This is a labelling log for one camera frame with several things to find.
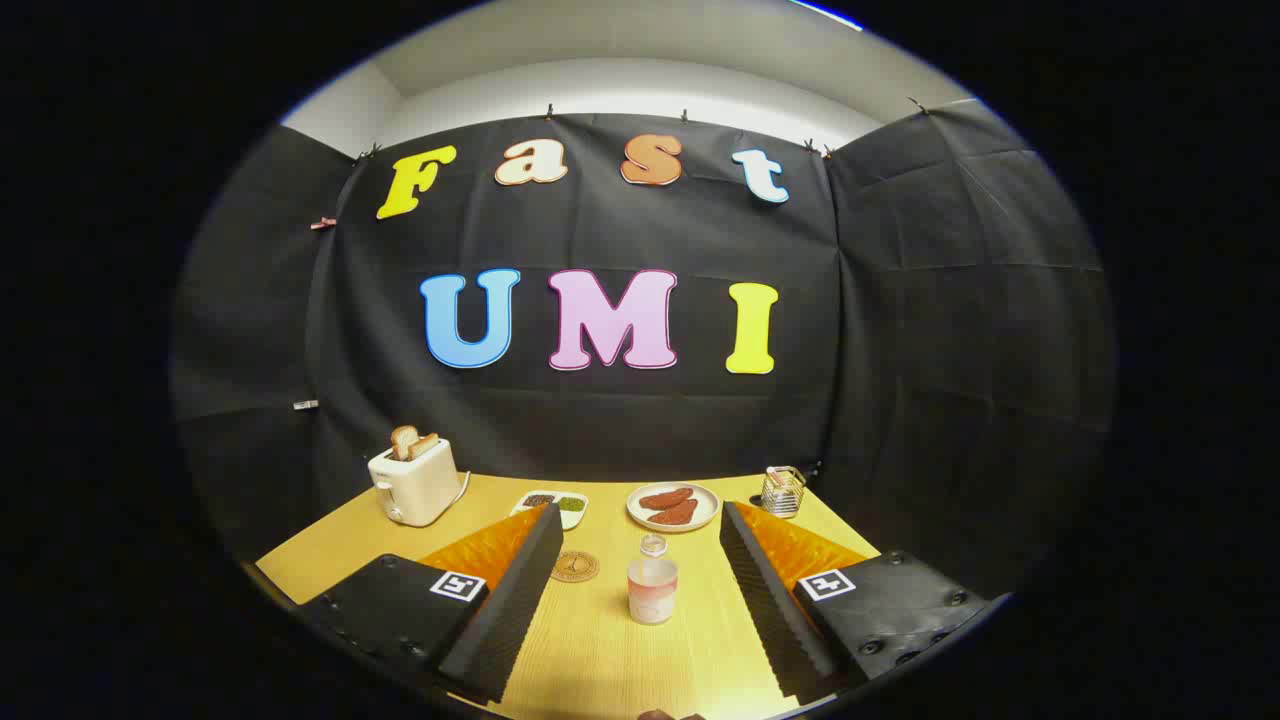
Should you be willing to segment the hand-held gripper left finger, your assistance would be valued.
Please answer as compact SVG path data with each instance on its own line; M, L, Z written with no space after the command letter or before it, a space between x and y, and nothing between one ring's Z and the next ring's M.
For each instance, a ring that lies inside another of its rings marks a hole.
M397 676L498 702L562 542L561 509L543 503L420 560L378 556L300 612Z

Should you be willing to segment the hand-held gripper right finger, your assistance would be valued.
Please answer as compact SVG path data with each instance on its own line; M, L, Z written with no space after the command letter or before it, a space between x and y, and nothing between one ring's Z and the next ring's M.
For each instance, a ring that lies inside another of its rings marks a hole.
M724 505L719 541L780 689L803 705L914 669L1001 605L910 553L868 559L750 503Z

